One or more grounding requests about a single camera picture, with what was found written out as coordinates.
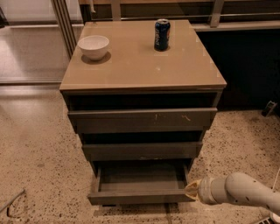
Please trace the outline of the small dark floor object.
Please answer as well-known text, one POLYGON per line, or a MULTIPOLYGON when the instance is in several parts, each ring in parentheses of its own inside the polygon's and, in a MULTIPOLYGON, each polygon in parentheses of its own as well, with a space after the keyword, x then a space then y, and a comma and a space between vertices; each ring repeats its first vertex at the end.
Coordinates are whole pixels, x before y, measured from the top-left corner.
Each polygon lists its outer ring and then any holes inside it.
POLYGON ((269 101, 268 104, 265 106, 264 110, 262 111, 262 116, 268 116, 277 106, 277 103, 274 101, 269 101))

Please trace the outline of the white ceramic bowl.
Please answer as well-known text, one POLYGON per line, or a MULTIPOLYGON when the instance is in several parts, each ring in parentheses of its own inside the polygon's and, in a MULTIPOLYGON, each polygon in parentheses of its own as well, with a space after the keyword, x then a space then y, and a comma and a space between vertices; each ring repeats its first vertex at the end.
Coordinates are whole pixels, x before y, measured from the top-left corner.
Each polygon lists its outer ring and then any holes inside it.
POLYGON ((92 35, 78 41, 78 47, 90 60, 101 60, 108 51, 109 39, 101 35, 92 35))

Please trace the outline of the sliding door frame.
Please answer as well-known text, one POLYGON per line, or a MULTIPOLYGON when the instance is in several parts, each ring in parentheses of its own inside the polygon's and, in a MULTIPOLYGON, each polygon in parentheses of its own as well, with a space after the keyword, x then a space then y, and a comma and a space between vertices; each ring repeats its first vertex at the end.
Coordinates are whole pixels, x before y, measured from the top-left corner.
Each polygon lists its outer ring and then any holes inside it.
POLYGON ((67 9, 67 2, 66 0, 51 0, 51 3, 66 47, 67 56, 71 59, 76 47, 76 39, 67 9))

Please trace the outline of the grey drawer cabinet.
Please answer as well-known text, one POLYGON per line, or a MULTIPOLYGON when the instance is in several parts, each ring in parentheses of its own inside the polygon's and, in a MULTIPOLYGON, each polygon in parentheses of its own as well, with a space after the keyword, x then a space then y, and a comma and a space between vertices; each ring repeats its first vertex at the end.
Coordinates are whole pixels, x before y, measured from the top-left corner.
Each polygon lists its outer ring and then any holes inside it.
MULTIPOLYGON (((76 49, 60 92, 70 111, 216 108, 226 86, 200 38, 186 20, 171 22, 170 44, 153 46, 154 22, 97 22, 82 36, 109 39, 98 61, 76 49)), ((207 130, 84 134, 84 144, 153 144, 202 142, 207 130)))

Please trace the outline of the blue soda can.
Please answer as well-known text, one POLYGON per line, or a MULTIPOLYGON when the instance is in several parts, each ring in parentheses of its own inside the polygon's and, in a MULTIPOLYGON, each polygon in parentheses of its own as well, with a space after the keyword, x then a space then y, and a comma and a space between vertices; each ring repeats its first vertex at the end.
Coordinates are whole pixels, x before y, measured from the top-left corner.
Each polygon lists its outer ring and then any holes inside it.
POLYGON ((168 19, 160 18, 155 23, 154 48, 157 51, 165 51, 169 45, 171 24, 168 19))

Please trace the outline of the grey drawer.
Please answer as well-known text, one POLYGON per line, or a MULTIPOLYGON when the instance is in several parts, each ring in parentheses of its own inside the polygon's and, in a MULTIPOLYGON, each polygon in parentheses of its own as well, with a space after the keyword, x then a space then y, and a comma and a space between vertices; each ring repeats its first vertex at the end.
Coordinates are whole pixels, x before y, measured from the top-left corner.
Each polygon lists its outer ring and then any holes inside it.
POLYGON ((162 204, 193 202, 185 194, 188 184, 185 160, 100 162, 92 205, 162 204))
POLYGON ((202 142, 84 144, 93 161, 196 158, 202 142))
POLYGON ((208 130, 216 108, 70 111, 77 133, 133 133, 208 130))

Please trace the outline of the metal railing shelf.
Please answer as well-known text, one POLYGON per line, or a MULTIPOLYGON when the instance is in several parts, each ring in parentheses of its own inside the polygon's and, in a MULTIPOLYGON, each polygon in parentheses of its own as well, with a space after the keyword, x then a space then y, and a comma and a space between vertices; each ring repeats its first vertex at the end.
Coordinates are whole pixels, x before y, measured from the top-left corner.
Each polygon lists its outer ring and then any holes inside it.
POLYGON ((280 28, 280 0, 77 0, 87 21, 186 19, 198 32, 280 28))

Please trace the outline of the white floor vent device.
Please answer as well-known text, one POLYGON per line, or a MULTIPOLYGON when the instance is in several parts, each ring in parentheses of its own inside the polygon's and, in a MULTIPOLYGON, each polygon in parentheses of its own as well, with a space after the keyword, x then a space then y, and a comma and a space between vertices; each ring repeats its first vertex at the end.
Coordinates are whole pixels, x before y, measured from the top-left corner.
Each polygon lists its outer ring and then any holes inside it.
POLYGON ((270 213, 269 216, 256 220, 252 224, 280 224, 280 216, 275 213, 270 213))

